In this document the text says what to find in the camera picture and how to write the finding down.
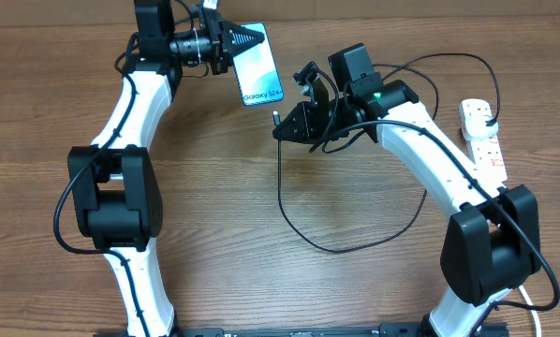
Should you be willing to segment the blue Galaxy smartphone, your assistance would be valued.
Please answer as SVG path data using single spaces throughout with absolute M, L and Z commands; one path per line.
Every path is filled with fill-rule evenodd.
M 264 36 L 262 43 L 234 58 L 235 75 L 243 103 L 245 106 L 256 106 L 283 100 L 284 91 L 265 25 L 253 22 L 243 24 L 243 27 Z

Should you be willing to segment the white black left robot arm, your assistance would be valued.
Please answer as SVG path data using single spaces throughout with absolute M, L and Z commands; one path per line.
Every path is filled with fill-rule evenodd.
M 92 143 L 68 154 L 53 235 L 69 253 L 107 260 L 125 306 L 124 336 L 178 336 L 157 257 L 164 212 L 150 148 L 185 68 L 224 74 L 268 40 L 262 24 L 229 22 L 213 1 L 187 9 L 185 32 L 168 1 L 137 1 L 134 9 L 138 29 L 114 62 L 120 98 Z

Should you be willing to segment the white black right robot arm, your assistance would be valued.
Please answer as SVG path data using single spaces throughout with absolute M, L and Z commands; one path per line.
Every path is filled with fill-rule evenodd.
M 364 45 L 309 63 L 295 73 L 303 101 L 274 120 L 274 138 L 322 149 L 361 135 L 398 157 L 447 219 L 440 267 L 447 289 L 419 323 L 383 323 L 382 336 L 505 336 L 488 316 L 539 271 L 553 277 L 540 250 L 538 202 L 525 186 L 507 188 L 480 169 L 438 128 L 418 95 L 381 75 Z

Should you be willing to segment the white charger plug adapter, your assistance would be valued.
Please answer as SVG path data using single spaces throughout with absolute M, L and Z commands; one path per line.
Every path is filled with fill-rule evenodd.
M 477 111 L 476 113 L 464 112 L 461 115 L 462 132 L 466 140 L 487 139 L 495 136 L 499 130 L 499 124 L 488 125 L 493 119 L 487 112 Z

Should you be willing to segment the white power strip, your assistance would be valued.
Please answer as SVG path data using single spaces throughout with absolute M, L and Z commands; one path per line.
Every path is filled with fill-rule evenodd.
M 467 98 L 459 105 L 460 118 L 464 112 L 476 113 L 477 111 L 487 112 L 493 116 L 490 104 L 482 99 Z M 468 156 L 473 163 L 501 183 L 508 179 L 497 134 L 487 139 L 465 141 Z

